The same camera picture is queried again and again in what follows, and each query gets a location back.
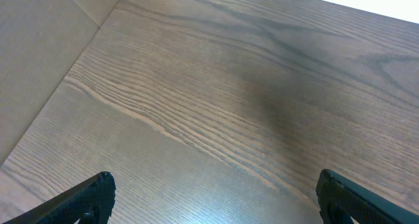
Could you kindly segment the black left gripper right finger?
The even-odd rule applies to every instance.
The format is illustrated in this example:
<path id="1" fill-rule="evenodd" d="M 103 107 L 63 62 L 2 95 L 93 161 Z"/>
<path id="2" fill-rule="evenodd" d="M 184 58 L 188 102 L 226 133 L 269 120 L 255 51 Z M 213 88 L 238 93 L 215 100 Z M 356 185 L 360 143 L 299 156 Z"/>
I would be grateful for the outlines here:
<path id="1" fill-rule="evenodd" d="M 316 185 L 324 223 L 410 224 L 418 215 L 382 198 L 340 174 L 324 169 Z"/>

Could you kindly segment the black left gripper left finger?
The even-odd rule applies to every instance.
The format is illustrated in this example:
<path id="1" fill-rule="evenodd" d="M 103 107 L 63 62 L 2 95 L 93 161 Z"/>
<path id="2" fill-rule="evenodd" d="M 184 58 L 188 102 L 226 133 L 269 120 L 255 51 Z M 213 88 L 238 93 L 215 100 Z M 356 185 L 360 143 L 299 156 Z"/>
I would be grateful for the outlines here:
<path id="1" fill-rule="evenodd" d="M 5 224 L 107 224 L 115 191 L 113 176 L 103 171 Z"/>

